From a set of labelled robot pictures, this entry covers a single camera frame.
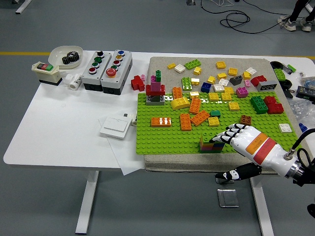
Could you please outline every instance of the stacked lego tower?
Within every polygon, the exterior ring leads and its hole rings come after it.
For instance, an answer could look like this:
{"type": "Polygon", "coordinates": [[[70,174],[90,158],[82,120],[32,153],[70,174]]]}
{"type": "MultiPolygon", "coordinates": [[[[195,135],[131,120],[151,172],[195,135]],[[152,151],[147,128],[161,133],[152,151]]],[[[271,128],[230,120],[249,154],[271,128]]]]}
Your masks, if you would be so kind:
{"type": "Polygon", "coordinates": [[[146,85],[147,106],[165,105],[165,85],[161,84],[161,71],[151,76],[151,84],[146,85]]]}

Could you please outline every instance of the lego baseplate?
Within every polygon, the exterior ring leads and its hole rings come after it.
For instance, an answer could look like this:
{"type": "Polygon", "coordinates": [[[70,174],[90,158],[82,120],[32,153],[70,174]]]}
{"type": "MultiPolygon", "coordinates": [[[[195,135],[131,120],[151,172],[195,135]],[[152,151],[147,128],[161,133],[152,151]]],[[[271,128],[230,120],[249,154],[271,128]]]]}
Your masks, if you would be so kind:
{"type": "MultiPolygon", "coordinates": [[[[287,117],[286,113],[280,115],[269,115],[267,113],[258,115],[251,105],[250,99],[253,96],[274,96],[277,102],[280,102],[275,92],[250,92],[245,98],[238,98],[232,94],[232,102],[238,102],[240,110],[230,111],[228,102],[209,101],[207,93],[200,92],[202,100],[200,110],[210,113],[213,110],[221,112],[220,126],[210,127],[208,122],[203,122],[200,126],[192,126],[192,131],[181,131],[180,114],[189,113],[189,107],[179,110],[173,110],[170,102],[173,100],[172,94],[165,96],[165,106],[147,106],[145,93],[138,94],[138,111],[137,111],[137,154],[193,154],[198,152],[198,143],[202,133],[209,136],[225,131],[225,128],[233,123],[239,123],[241,115],[252,117],[252,126],[267,134],[269,137],[279,143],[285,150],[294,144],[297,136],[287,117]],[[171,117],[172,126],[164,128],[151,127],[151,117],[171,117]],[[290,124],[291,133],[281,133],[279,123],[290,124]]],[[[191,101],[189,93],[183,93],[183,96],[191,101]]],[[[233,153],[234,149],[230,145],[225,145],[222,153],[233,153]]]]}

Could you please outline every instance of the sneaker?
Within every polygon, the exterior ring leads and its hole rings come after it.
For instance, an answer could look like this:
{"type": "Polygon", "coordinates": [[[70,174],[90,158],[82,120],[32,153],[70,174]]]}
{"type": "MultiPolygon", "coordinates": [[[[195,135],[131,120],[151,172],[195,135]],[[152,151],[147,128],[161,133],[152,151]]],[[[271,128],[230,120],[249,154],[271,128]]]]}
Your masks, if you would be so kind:
{"type": "Polygon", "coordinates": [[[303,17],[300,22],[302,30],[305,32],[310,32],[312,29],[313,21],[306,21],[306,17],[303,17]]]}
{"type": "Polygon", "coordinates": [[[296,21],[291,22],[290,15],[279,17],[278,24],[281,25],[281,28],[284,27],[288,31],[296,30],[296,21]]]}

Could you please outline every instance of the gray floor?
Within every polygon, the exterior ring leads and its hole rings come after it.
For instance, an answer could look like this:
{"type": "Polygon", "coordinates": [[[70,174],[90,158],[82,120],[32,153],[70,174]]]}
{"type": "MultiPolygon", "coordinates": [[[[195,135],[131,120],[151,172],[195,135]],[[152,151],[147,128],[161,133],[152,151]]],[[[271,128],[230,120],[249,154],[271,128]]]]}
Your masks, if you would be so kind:
{"type": "MultiPolygon", "coordinates": [[[[253,1],[268,11],[290,14],[295,0],[253,1]]],[[[33,0],[21,14],[18,5],[0,2],[0,52],[50,52],[62,45],[84,50],[126,49],[223,55],[313,56],[314,34],[288,32],[279,26],[261,34],[244,34],[220,25],[225,15],[206,13],[185,0],[56,1],[33,0]]],[[[234,7],[251,21],[237,29],[261,31],[278,15],[243,1],[234,7]]],[[[38,88],[31,71],[45,56],[0,56],[0,156],[38,88]]],[[[0,235],[74,235],[86,181],[82,171],[12,168],[0,163],[0,235]]],[[[260,235],[248,181],[235,183],[240,208],[221,209],[212,173],[148,173],[123,176],[101,173],[88,235],[260,235]]],[[[270,177],[265,196],[275,235],[314,235],[306,206],[314,203],[314,186],[300,188],[270,177]]]]}

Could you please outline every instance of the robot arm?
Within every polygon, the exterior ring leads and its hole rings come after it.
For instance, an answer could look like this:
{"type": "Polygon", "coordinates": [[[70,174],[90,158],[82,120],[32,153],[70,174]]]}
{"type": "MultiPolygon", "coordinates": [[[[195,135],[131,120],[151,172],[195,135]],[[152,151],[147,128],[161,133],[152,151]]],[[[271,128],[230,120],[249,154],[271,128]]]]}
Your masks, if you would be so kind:
{"type": "Polygon", "coordinates": [[[261,167],[268,167],[282,177],[293,178],[294,183],[299,186],[315,183],[315,171],[306,167],[299,159],[299,155],[294,154],[295,148],[302,139],[314,132],[314,129],[310,129],[308,134],[303,134],[304,137],[299,138],[290,152],[285,151],[273,139],[252,126],[232,124],[227,129],[227,131],[215,136],[210,142],[220,141],[230,144],[252,163],[242,165],[229,172],[218,173],[216,174],[217,178],[242,180],[257,176],[261,174],[261,167]]]}

